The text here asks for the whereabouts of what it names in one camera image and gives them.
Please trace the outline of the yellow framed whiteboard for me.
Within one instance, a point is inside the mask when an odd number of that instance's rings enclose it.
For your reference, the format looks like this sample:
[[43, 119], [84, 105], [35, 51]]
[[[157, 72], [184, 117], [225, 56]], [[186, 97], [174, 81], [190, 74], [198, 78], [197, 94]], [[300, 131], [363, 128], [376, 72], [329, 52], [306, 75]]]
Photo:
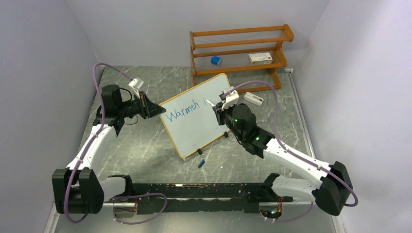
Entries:
[[220, 102], [220, 94], [229, 87], [227, 75], [220, 73], [160, 104], [166, 109], [161, 120], [179, 157], [196, 153], [229, 131], [217, 123], [209, 103]]

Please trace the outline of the blue marker cap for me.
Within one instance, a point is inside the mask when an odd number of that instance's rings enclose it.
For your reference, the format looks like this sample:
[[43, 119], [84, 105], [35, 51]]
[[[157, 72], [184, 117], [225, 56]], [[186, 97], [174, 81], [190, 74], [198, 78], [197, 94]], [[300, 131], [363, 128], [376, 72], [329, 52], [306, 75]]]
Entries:
[[205, 160], [201, 160], [201, 162], [198, 164], [198, 168], [201, 168], [205, 164]]

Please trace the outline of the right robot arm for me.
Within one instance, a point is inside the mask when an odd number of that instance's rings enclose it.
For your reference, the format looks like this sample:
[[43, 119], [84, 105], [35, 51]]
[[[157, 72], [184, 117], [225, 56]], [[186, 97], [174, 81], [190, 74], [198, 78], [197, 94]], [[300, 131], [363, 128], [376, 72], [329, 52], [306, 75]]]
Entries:
[[309, 200], [332, 216], [338, 216], [349, 206], [347, 200], [353, 185], [343, 163], [317, 160], [285, 144], [278, 136], [259, 127], [256, 115], [246, 104], [238, 104], [238, 99], [238, 96], [222, 98], [212, 105], [218, 124], [225, 125], [248, 153], [273, 159], [301, 176], [300, 179], [276, 177], [262, 188], [266, 200], [277, 197]]

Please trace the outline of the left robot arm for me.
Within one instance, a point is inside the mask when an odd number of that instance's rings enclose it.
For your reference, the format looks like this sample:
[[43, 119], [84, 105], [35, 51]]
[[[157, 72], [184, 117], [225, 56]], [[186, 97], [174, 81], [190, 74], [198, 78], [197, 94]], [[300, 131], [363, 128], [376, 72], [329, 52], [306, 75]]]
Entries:
[[56, 210], [60, 214], [97, 214], [103, 203], [117, 197], [123, 202], [134, 197], [129, 175], [111, 175], [100, 180], [95, 171], [109, 146], [119, 136], [126, 118], [148, 119], [166, 112], [140, 91], [123, 100], [121, 87], [115, 84], [102, 88], [103, 104], [96, 112], [91, 133], [76, 157], [64, 169], [56, 169], [52, 186]]

